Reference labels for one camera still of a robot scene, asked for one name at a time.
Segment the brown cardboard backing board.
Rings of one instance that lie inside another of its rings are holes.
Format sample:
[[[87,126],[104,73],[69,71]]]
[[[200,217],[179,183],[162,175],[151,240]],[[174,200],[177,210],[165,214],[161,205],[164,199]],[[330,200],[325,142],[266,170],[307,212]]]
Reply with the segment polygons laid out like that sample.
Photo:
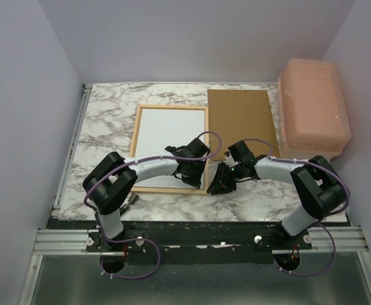
[[[224,161],[225,151],[244,139],[271,144],[280,157],[268,92],[265,90],[208,90],[209,130],[220,135],[222,148],[213,161]]]

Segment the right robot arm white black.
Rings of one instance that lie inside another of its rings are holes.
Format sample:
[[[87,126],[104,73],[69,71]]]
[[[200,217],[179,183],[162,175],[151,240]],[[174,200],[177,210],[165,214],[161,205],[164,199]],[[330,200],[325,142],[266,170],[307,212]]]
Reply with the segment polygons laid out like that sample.
[[[295,186],[300,206],[281,221],[281,229],[274,234],[280,248],[290,248],[299,233],[329,215],[345,211],[350,203],[347,185],[323,156],[309,160],[254,156],[244,140],[229,146],[226,156],[232,163],[219,163],[207,189],[212,196],[231,193],[246,180],[276,180]]]

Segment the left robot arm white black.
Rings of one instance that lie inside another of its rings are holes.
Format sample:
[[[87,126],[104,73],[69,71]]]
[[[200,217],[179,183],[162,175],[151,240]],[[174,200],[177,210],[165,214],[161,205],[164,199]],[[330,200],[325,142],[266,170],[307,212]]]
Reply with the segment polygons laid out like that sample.
[[[186,146],[168,146],[157,156],[140,159],[109,153],[83,181],[84,204],[95,212],[103,231],[103,246],[110,251],[122,246],[120,209],[135,184],[156,177],[174,177],[200,189],[209,153],[210,148],[199,138]]]

